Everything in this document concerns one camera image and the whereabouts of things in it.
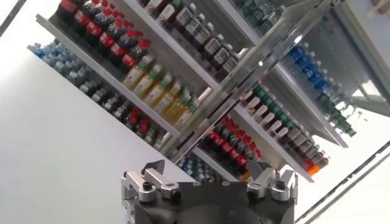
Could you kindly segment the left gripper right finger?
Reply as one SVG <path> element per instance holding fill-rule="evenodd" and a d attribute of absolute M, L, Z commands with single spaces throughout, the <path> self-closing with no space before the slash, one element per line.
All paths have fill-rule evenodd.
<path fill-rule="evenodd" d="M 276 201 L 297 201 L 297 174 L 286 169 L 281 175 L 268 163 L 250 160 L 251 179 L 247 182 L 248 198 L 252 201 L 265 198 L 268 190 Z"/>

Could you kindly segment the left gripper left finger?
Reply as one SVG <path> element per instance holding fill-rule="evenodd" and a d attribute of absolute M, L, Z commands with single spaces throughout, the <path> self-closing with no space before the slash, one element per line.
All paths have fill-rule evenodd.
<path fill-rule="evenodd" d="M 159 192 L 162 199 L 180 201 L 179 183 L 164 177 L 164 168 L 162 159 L 147 163 L 140 173 L 125 171 L 121 177 L 121 198 L 131 200 L 137 197 L 142 203 L 152 203 Z"/>

